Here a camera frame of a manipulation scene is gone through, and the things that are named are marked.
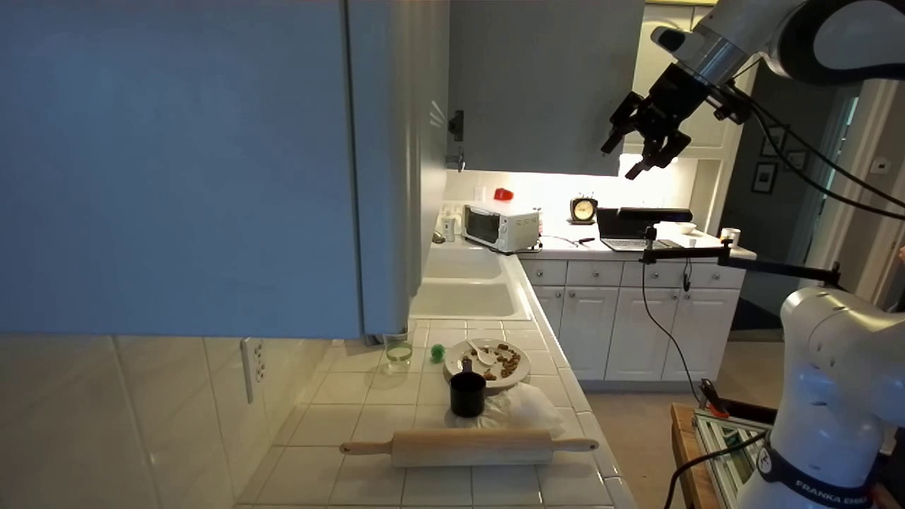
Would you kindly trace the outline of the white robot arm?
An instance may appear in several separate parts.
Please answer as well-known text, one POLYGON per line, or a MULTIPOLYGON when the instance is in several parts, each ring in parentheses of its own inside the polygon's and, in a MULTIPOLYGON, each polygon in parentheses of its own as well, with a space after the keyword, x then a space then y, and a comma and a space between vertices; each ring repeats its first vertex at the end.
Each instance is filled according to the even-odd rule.
MULTIPOLYGON (((673 54, 646 94, 610 112, 610 141, 641 136, 639 170, 670 163, 703 102, 744 118, 731 74, 752 56, 809 84, 905 77, 902 0, 718 0, 689 30, 659 27, 673 54)), ((741 509, 871 509, 882 430, 905 428, 905 319, 836 288, 806 286, 779 307, 783 395, 741 509)))

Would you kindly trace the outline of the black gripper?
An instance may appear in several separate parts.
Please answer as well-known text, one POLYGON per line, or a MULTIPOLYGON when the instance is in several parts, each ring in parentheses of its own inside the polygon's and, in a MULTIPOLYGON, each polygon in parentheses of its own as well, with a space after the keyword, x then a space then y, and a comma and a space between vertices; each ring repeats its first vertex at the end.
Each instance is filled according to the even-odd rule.
MULTIPOLYGON (((709 87, 679 66, 666 66, 651 84, 646 97, 627 94, 610 112, 610 131, 601 141, 604 153, 612 153, 621 138, 641 125, 679 128, 703 98, 709 87)), ((643 132, 641 157, 624 173, 632 180, 639 173, 666 167, 689 138, 680 131, 643 132)))

